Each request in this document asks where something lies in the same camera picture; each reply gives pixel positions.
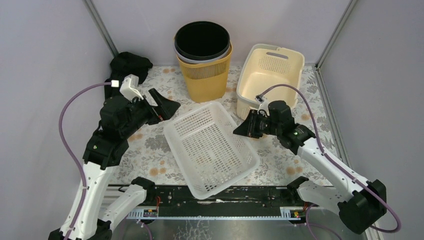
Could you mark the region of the white perforated plastic basket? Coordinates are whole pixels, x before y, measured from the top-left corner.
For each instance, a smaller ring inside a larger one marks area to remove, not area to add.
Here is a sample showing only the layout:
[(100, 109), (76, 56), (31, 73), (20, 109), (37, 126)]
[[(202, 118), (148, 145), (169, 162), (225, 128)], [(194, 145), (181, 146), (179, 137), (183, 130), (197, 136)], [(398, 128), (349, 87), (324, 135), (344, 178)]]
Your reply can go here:
[(163, 128), (191, 194), (214, 196), (255, 171), (261, 159), (249, 139), (235, 135), (232, 116), (217, 101), (179, 115)]

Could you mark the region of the cream large plastic basket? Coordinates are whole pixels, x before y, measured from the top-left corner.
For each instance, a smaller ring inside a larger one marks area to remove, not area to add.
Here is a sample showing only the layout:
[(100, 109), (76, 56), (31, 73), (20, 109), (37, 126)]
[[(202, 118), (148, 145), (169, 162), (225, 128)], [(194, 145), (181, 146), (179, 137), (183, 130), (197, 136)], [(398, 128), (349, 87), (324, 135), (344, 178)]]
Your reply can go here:
[(264, 43), (255, 44), (237, 83), (237, 116), (245, 120), (250, 110), (259, 107), (255, 97), (274, 85), (286, 84), (299, 89), (304, 66), (305, 57), (298, 51)]

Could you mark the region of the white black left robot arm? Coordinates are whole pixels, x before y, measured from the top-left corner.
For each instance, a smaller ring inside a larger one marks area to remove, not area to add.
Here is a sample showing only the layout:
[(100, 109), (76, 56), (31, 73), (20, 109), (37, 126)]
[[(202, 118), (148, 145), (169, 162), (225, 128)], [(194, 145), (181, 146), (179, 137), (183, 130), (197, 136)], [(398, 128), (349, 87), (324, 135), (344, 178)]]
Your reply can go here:
[(97, 129), (79, 161), (81, 182), (64, 224), (49, 234), (51, 240), (109, 240), (127, 215), (138, 205), (148, 206), (157, 198), (155, 183), (144, 177), (133, 179), (126, 191), (101, 211), (112, 174), (129, 147), (129, 138), (143, 125), (171, 119), (180, 104), (149, 90), (155, 105), (144, 97), (122, 95), (104, 101)]

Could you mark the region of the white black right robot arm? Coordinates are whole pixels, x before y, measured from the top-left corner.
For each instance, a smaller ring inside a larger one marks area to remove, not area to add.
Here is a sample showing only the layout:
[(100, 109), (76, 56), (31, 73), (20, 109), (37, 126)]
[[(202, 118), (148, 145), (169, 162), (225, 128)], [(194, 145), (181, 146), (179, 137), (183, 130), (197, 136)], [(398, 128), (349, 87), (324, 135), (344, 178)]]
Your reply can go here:
[(319, 147), (316, 135), (295, 122), (285, 101), (271, 102), (268, 111), (251, 109), (233, 133), (254, 139), (276, 136), (284, 148), (310, 163), (334, 187), (318, 186), (306, 177), (298, 177), (287, 186), (286, 198), (291, 205), (309, 202), (325, 208), (338, 215), (356, 234), (362, 234), (387, 213), (387, 208), (376, 199), (379, 196), (387, 200), (386, 186), (378, 179), (367, 180), (324, 147)]

